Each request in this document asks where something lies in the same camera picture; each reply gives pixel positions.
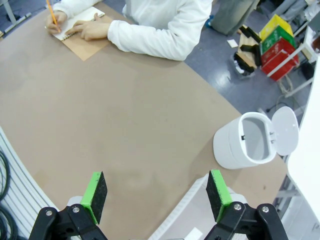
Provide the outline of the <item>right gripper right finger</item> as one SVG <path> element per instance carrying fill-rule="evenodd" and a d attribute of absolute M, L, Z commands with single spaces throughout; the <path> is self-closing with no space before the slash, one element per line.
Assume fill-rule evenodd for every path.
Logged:
<path fill-rule="evenodd" d="M 242 234 L 249 240 L 286 240 L 288 238 L 274 205 L 263 203 L 253 208 L 233 201 L 218 169 L 209 171 L 206 193 L 216 224 L 206 240 L 231 240 Z"/>

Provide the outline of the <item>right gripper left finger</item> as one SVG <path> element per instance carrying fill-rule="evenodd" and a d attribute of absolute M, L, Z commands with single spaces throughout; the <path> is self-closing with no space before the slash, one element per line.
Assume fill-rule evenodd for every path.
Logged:
<path fill-rule="evenodd" d="M 42 208 L 34 222 L 30 240 L 106 240 L 99 228 L 108 188 L 104 173 L 94 172 L 79 203 L 58 211 Z"/>

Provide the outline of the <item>person's left hand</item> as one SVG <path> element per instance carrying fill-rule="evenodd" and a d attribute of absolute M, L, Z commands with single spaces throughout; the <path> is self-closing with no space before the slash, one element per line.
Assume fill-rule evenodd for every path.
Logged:
<path fill-rule="evenodd" d="M 86 41 L 105 39 L 108 36 L 110 25 L 102 20 L 79 20 L 66 32 L 66 35 L 80 34 L 80 37 Z"/>

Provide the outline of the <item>person's right hand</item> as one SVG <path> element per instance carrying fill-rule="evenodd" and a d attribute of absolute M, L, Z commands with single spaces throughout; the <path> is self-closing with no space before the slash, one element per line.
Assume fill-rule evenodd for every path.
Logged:
<path fill-rule="evenodd" d="M 61 32 L 62 24 L 67 20 L 67 14 L 63 11 L 54 11 L 53 16 L 50 14 L 45 21 L 45 28 L 50 34 L 58 34 Z"/>

